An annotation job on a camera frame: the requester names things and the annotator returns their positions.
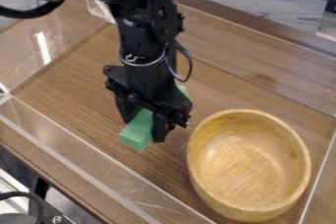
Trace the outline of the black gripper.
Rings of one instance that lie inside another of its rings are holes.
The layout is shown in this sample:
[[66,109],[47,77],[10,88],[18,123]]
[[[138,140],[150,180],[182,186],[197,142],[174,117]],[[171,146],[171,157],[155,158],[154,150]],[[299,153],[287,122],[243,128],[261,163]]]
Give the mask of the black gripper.
[[[141,109],[137,94],[158,108],[175,109],[190,118],[191,101],[178,90],[170,70],[177,69],[177,60],[170,58],[151,66],[106,65],[102,69],[106,76],[106,89],[114,93],[115,105],[125,123],[129,123]],[[163,142],[173,126],[158,112],[151,115],[151,140]]]

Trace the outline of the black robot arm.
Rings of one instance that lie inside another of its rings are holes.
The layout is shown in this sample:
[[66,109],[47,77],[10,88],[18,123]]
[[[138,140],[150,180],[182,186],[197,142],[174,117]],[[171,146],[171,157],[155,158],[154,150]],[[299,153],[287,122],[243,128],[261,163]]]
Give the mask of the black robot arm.
[[[0,16],[34,19],[49,14],[65,0],[42,0],[30,10],[0,5]],[[150,139],[165,141],[175,127],[186,127],[193,103],[175,83],[177,55],[187,50],[177,41],[183,31],[183,14],[174,0],[99,0],[107,6],[118,30],[118,66],[103,67],[106,89],[114,93],[122,120],[130,122],[138,112],[151,112]]]

